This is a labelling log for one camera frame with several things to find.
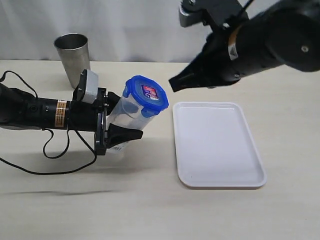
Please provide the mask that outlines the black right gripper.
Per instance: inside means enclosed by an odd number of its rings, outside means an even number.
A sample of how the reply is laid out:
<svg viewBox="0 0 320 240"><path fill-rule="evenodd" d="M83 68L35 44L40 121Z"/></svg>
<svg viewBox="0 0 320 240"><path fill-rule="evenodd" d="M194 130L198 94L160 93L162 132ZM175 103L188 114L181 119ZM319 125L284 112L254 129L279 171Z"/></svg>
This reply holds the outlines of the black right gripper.
<svg viewBox="0 0 320 240"><path fill-rule="evenodd" d="M193 88L217 88L236 84L239 73L231 67L226 36L210 33L197 59L168 80L174 93Z"/></svg>

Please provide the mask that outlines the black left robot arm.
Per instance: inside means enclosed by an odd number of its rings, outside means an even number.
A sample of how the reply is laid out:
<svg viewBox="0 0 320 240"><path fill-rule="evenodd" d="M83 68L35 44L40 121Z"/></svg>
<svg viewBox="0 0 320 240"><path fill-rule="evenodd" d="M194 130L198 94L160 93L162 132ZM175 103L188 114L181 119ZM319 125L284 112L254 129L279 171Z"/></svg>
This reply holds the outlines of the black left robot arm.
<svg viewBox="0 0 320 240"><path fill-rule="evenodd" d="M18 88L0 86L0 126L9 130L58 129L94 133L94 152L103 156L118 144L139 140L143 131L107 124L107 116L120 97L97 89L93 103L41 98Z"/></svg>

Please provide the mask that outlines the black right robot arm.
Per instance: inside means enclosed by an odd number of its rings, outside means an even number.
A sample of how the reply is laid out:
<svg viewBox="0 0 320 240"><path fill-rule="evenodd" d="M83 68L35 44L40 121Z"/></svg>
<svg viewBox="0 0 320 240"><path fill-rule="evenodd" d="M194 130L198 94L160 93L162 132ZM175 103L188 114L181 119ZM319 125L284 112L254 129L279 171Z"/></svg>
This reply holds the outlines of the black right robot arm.
<svg viewBox="0 0 320 240"><path fill-rule="evenodd" d="M282 65L301 72L320 69L320 3L280 0L252 18L237 0L183 0L184 28L211 28L200 53L169 80L174 92L217 88Z"/></svg>

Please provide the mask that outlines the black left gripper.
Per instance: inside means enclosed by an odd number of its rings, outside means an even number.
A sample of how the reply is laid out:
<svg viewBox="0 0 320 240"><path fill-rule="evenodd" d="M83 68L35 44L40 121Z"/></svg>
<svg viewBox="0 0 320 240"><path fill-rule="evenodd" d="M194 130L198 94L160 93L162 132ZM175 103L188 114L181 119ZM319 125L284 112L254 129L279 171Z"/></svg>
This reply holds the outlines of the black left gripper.
<svg viewBox="0 0 320 240"><path fill-rule="evenodd" d="M105 144L103 131L105 130L106 114L108 116L111 114L121 97L112 91L107 92L106 88L99 87L94 102L86 103L77 100L77 93L77 89L72 93L72 101L67 110L66 125L69 130L93 132L94 153L96 155L104 156L107 148L143 137L142 130L110 124L106 132Z"/></svg>

